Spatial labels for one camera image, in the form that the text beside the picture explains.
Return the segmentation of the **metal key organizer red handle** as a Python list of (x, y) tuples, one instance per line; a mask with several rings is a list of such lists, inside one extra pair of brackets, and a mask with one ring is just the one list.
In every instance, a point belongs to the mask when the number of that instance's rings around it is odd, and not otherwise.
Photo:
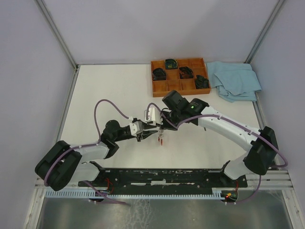
[(159, 128), (158, 130), (158, 142), (163, 146), (164, 130)]

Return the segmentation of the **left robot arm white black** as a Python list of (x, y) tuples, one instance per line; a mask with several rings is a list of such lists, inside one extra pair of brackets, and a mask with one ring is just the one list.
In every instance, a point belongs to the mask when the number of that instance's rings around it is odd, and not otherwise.
[(59, 191), (70, 182), (90, 181), (95, 186), (105, 182), (102, 167), (95, 161), (112, 157), (119, 149), (118, 141), (135, 138), (138, 142), (157, 133), (155, 121), (148, 123), (134, 119), (128, 126), (121, 127), (116, 120), (106, 123), (97, 143), (71, 146), (58, 141), (36, 165), (35, 173), (51, 187)]

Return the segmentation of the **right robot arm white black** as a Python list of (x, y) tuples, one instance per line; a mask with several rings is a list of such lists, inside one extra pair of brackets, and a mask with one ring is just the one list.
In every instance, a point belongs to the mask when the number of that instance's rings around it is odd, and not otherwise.
[(192, 123), (215, 131), (245, 151), (244, 155), (226, 162), (222, 167), (219, 182), (223, 186), (229, 187), (236, 179), (249, 173), (263, 176), (273, 166), (278, 144), (272, 128), (249, 127), (223, 115), (203, 100), (194, 98), (189, 102), (175, 90), (162, 101), (168, 112), (159, 108), (148, 108), (146, 112), (147, 120), (161, 129), (177, 130), (182, 124)]

